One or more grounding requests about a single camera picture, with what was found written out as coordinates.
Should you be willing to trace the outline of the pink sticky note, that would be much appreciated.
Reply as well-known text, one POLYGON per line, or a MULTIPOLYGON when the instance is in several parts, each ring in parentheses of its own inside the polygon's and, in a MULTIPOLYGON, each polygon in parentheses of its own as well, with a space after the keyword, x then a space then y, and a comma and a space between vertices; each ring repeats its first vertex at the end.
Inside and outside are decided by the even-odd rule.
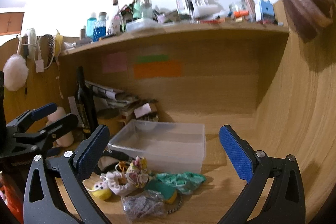
POLYGON ((125 52, 111 53, 102 58, 103 73, 118 73, 127 71, 127 56, 125 52))

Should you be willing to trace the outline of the orange sticky note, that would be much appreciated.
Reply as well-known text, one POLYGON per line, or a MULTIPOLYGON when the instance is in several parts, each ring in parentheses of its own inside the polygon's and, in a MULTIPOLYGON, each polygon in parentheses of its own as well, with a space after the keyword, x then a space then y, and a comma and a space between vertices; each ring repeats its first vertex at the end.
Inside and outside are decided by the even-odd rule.
POLYGON ((135 79, 181 77, 182 73, 182 64, 174 60, 152 63, 139 63, 133 66, 133 74, 135 79))

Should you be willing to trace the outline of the black headband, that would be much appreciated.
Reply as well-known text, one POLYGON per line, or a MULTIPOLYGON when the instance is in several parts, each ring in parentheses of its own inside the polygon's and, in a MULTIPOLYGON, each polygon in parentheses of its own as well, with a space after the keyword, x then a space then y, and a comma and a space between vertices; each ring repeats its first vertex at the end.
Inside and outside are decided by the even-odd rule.
POLYGON ((133 157, 130 157, 123 152, 115 150, 105 150, 98 160, 93 172, 97 175, 101 175, 102 173, 107 172, 113 172, 115 171, 116 165, 120 161, 131 162, 132 160, 134 160, 133 157))

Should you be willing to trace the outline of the blue liquid bottle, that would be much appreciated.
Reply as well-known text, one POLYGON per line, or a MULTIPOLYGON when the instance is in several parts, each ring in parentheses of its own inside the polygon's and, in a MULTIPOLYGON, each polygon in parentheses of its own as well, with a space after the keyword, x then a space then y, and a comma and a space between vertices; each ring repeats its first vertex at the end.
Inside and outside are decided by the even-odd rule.
POLYGON ((100 12, 93 29, 93 41, 97 42, 106 35, 106 12, 100 12))

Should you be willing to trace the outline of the floral scrunchie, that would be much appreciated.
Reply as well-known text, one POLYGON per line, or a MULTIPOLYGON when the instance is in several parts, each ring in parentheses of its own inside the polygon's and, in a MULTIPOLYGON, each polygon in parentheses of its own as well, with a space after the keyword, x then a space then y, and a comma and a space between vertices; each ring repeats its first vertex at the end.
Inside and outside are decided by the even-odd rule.
POLYGON ((151 172, 147 169, 145 157, 137 156, 129 165, 126 171, 127 181, 136 188, 144 188, 150 180, 151 172))

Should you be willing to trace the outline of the stack of papers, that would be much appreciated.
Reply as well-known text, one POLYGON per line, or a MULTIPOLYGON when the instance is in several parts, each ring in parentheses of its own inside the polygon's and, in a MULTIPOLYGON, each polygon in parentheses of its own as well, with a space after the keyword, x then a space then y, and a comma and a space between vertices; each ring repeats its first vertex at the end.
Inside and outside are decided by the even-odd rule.
POLYGON ((85 80, 86 87, 92 92, 97 111, 118 110, 138 103, 139 97, 120 89, 114 89, 85 80))

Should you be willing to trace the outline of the white drawstring pouch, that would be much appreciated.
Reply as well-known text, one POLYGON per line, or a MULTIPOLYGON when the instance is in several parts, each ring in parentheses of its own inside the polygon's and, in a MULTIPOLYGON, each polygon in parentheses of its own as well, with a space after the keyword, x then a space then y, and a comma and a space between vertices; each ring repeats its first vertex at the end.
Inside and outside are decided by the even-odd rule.
POLYGON ((100 176, 104 185, 117 196, 127 196, 136 190, 135 185, 128 182, 124 173, 114 171, 103 173, 100 176))

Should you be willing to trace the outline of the black white rope hairband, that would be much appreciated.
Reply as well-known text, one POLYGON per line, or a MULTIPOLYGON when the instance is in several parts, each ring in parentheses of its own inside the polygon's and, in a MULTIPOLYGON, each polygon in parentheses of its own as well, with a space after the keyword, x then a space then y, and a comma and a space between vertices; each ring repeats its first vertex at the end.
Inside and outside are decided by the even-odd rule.
POLYGON ((182 205, 183 205, 183 196, 178 193, 176 199, 172 204, 169 203, 166 204, 167 214, 176 213, 177 211, 180 210, 182 205))

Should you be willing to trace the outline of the green sticky note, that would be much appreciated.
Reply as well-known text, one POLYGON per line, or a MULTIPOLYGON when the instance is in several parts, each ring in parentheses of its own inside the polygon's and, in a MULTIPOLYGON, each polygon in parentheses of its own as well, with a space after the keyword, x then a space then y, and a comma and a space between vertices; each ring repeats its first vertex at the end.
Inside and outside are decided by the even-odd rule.
POLYGON ((164 62, 169 61, 169 56, 160 54, 160 55, 145 55, 145 56, 137 56, 136 63, 144 64, 144 63, 155 63, 155 62, 164 62))

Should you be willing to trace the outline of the dark wine bottle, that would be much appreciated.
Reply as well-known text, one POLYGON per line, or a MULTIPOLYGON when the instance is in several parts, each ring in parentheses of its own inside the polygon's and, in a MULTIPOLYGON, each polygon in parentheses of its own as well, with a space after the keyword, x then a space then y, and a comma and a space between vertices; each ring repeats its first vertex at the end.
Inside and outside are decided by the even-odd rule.
POLYGON ((77 68, 76 76, 77 91, 75 102, 83 123, 84 136, 88 139, 91 133, 98 127, 97 113, 92 91, 85 84, 84 69, 82 66, 77 68))

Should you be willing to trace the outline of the clear acrylic organizer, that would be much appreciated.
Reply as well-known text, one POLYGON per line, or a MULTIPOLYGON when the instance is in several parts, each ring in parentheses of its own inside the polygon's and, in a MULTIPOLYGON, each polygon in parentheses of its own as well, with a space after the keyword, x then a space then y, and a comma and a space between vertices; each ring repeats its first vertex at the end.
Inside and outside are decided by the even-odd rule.
POLYGON ((177 11, 180 15, 189 15, 193 18, 205 18, 218 12, 218 5, 209 3, 209 0, 176 0, 177 11))

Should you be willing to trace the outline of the yellow white plush toy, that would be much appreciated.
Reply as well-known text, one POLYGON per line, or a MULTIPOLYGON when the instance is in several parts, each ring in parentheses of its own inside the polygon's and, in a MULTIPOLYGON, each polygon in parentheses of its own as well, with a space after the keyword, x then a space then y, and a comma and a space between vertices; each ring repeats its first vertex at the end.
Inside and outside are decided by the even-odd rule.
POLYGON ((92 194, 95 198, 106 201, 112 197, 112 191, 108 187, 106 181, 98 181, 91 188, 87 188, 86 190, 92 194))

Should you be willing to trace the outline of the teal scrunchie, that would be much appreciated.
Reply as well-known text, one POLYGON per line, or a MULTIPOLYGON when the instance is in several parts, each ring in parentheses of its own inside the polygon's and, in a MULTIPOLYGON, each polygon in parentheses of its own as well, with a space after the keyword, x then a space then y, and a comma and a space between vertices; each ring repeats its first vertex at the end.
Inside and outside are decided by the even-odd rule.
POLYGON ((184 172, 184 173, 158 173, 155 178, 173 188, 180 194, 191 195, 201 184, 206 182, 206 177, 202 174, 184 172))

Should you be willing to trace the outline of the clear bag grey fabric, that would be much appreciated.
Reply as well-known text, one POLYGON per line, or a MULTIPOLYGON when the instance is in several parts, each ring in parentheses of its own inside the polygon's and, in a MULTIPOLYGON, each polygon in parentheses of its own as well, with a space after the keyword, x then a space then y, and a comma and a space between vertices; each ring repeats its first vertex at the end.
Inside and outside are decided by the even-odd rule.
POLYGON ((153 190, 122 198, 122 209, 130 221, 167 215, 163 195, 153 190))

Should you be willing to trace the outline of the green yellow sponge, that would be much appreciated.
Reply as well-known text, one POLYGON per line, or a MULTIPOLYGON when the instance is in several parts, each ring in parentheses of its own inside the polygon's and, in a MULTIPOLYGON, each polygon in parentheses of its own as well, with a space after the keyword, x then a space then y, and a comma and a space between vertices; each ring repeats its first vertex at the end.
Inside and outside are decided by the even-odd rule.
POLYGON ((146 184, 145 190, 152 190, 161 193, 164 202, 167 204, 173 204, 178 195, 177 190, 174 187, 155 179, 150 180, 146 184))

